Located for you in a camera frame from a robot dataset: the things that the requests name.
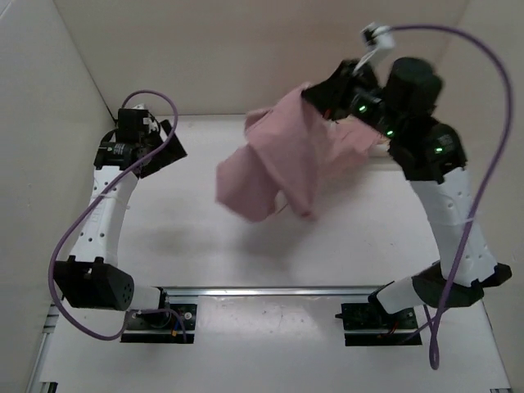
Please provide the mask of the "pink trousers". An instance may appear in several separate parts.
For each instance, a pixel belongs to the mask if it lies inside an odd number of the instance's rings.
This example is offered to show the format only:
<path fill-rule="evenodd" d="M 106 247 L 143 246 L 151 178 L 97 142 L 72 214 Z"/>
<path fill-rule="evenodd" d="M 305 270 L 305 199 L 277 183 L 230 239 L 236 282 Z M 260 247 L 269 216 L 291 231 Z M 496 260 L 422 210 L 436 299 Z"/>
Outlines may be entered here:
<path fill-rule="evenodd" d="M 322 180 L 367 160 L 379 133 L 353 117 L 325 120 L 301 96 L 309 86 L 246 113 L 245 145 L 216 166 L 220 205 L 256 223 L 278 211 L 282 195 L 296 216 L 312 219 Z"/>

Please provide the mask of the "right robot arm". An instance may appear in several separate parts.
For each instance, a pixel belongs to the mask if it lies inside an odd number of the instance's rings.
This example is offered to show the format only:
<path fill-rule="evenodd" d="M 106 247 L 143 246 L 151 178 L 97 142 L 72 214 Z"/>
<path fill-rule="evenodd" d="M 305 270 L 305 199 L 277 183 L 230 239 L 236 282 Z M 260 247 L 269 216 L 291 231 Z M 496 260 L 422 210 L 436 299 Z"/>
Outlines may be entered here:
<path fill-rule="evenodd" d="M 458 133 L 433 117 L 443 79 L 430 63 L 413 57 L 394 61 L 379 85 L 370 65 L 343 61 L 302 98 L 326 120 L 353 116 L 388 139 L 388 154 L 418 196 L 435 238 L 439 259 L 431 267 L 372 293 L 368 319 L 384 328 L 405 309 L 428 305 L 473 305 L 487 287 L 512 276 L 490 253 L 478 223 L 470 216 L 467 157 Z"/>

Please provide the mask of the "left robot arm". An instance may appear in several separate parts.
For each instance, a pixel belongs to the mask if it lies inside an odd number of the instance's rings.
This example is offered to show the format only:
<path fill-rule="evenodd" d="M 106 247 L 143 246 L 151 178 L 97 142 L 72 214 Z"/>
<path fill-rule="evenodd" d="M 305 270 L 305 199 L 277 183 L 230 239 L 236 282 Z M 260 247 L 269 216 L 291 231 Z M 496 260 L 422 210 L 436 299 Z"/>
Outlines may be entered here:
<path fill-rule="evenodd" d="M 121 108 L 114 130 L 101 140 L 94 159 L 94 209 L 80 224 L 79 236 L 66 260 L 55 264 L 53 278 L 67 302 L 77 309 L 143 309 L 154 328 L 169 323 L 171 307 L 158 287 L 137 284 L 118 267 L 118 244 L 138 180 L 187 153 L 176 137 L 162 143 L 171 130 L 144 106 Z"/>

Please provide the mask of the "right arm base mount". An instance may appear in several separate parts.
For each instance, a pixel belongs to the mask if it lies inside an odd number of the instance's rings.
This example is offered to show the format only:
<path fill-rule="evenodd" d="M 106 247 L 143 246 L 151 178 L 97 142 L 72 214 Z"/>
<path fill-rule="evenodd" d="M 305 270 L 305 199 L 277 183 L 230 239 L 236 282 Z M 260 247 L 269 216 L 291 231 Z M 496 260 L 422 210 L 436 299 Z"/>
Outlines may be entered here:
<path fill-rule="evenodd" d="M 345 346 L 421 346 L 422 339 L 414 309 L 393 317 L 382 317 L 369 303 L 343 303 L 335 315 L 344 330 Z"/>

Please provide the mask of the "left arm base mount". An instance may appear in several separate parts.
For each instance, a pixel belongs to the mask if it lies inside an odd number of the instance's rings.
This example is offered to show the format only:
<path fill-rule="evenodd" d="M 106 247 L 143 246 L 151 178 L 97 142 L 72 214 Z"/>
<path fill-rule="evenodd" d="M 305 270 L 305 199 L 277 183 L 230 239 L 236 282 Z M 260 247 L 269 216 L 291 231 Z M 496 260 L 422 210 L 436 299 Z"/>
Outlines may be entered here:
<path fill-rule="evenodd" d="M 197 298 L 176 295 L 173 291 L 163 289 L 160 306 L 172 312 L 134 316 L 120 337 L 120 343 L 193 344 L 197 326 Z"/>

